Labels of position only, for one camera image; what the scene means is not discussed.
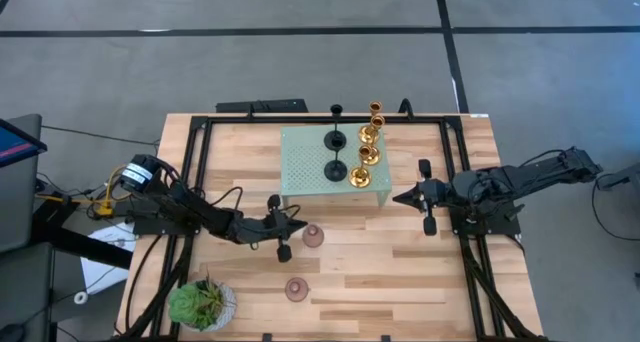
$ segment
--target black candle holder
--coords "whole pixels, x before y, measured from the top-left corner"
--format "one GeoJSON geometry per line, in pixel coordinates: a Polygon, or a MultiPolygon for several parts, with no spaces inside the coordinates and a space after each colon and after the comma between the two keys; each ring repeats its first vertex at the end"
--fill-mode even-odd
{"type": "Polygon", "coordinates": [[[336,152],[336,158],[327,162],[324,166],[324,175],[329,181],[339,182],[347,176],[347,166],[338,159],[338,152],[347,145],[347,137],[338,131],[338,120],[342,114],[342,106],[335,104],[331,106],[331,115],[334,120],[333,131],[324,136],[324,145],[331,151],[336,152]]]}

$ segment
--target gold candlestick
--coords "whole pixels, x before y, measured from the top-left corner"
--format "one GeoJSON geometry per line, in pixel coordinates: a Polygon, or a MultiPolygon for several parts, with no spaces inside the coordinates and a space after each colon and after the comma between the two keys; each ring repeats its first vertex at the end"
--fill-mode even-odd
{"type": "Polygon", "coordinates": [[[369,145],[369,148],[371,148],[371,154],[362,162],[367,166],[374,166],[380,162],[380,151],[372,145],[369,145]]]}
{"type": "Polygon", "coordinates": [[[365,188],[371,183],[371,173],[364,167],[364,161],[371,157],[373,149],[371,146],[364,145],[358,149],[360,157],[360,166],[355,167],[349,172],[349,183],[357,188],[365,188]]]}
{"type": "Polygon", "coordinates": [[[369,103],[369,112],[371,112],[371,116],[375,116],[382,111],[382,102],[373,101],[369,103]]]}
{"type": "Polygon", "coordinates": [[[371,117],[369,125],[360,127],[360,130],[358,131],[360,141],[366,144],[374,144],[378,142],[378,138],[380,137],[380,133],[378,133],[378,131],[382,126],[384,126],[384,123],[384,117],[380,115],[371,117]]]}

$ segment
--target succulent plant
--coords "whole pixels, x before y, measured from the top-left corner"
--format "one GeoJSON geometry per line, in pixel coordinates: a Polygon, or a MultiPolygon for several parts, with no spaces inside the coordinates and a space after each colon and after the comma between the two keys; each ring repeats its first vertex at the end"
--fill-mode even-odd
{"type": "Polygon", "coordinates": [[[216,323],[224,298],[215,283],[206,280],[185,284],[169,295],[169,317],[200,331],[216,323]]]}

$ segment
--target wooden table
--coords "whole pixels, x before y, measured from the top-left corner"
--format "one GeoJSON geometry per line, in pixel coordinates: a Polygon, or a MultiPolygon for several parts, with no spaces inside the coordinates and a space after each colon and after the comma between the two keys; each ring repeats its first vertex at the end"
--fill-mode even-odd
{"type": "MultiPolygon", "coordinates": [[[[167,116],[158,156],[180,170],[190,114],[167,116]]],[[[472,168],[500,165],[491,123],[486,117],[462,116],[472,168]]],[[[280,188],[281,125],[216,125],[211,138],[204,189],[213,201],[233,186],[242,186],[240,209],[263,217],[269,195],[280,188]]],[[[387,125],[385,140],[393,181],[392,196],[419,179],[418,159],[431,160],[433,177],[447,180],[440,133],[436,125],[387,125]]],[[[200,145],[202,136],[196,140],[200,145]]],[[[461,171],[453,131],[450,140],[461,171]]],[[[190,175],[195,175],[198,152],[190,175]]],[[[228,198],[225,206],[232,206],[228,198]]],[[[293,259],[278,263],[276,242],[258,251],[200,234],[194,244],[189,280],[212,278],[231,286],[238,298],[234,320],[216,333],[181,329],[181,340],[475,340],[460,246],[446,209],[436,209],[438,234],[422,232],[423,216],[415,209],[375,196],[292,198],[302,205],[297,218],[320,225],[325,242],[307,248],[301,233],[292,236],[293,259]],[[307,280],[311,291],[290,302],[284,286],[292,277],[307,280]]],[[[118,316],[124,330],[126,296],[133,271],[153,237],[136,246],[130,277],[118,316]]],[[[166,237],[155,246],[134,291],[134,320],[156,293],[166,237]]],[[[534,333],[542,333],[522,251],[504,236],[488,236],[497,289],[514,313],[534,333]]],[[[178,242],[176,258],[182,248],[178,242]]],[[[487,333],[492,333],[486,296],[481,292],[487,333]]],[[[162,333],[169,331],[165,316],[162,333]]]]}

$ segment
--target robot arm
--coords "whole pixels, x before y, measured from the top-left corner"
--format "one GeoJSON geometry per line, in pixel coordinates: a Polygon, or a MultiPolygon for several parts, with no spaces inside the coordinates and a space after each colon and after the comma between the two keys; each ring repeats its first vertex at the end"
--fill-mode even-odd
{"type": "Polygon", "coordinates": [[[420,160],[420,172],[425,180],[393,198],[395,202],[417,208],[427,215],[424,230],[436,234],[433,207],[451,207],[463,211],[469,221],[490,218],[513,220],[524,205],[505,209],[507,203],[540,191],[557,183],[591,182],[602,168],[583,150],[572,147],[555,157],[518,167],[503,166],[465,171],[450,183],[431,178],[428,160],[420,160]]]}
{"type": "Polygon", "coordinates": [[[167,220],[193,230],[202,226],[212,235],[236,244],[277,239],[280,262],[291,259],[291,249],[286,241],[307,225],[279,208],[278,195],[269,198],[269,214],[260,220],[245,218],[236,209],[214,207],[188,189],[171,165],[151,155],[134,156],[122,172],[120,184],[135,197],[155,202],[159,206],[158,213],[167,220]]]}

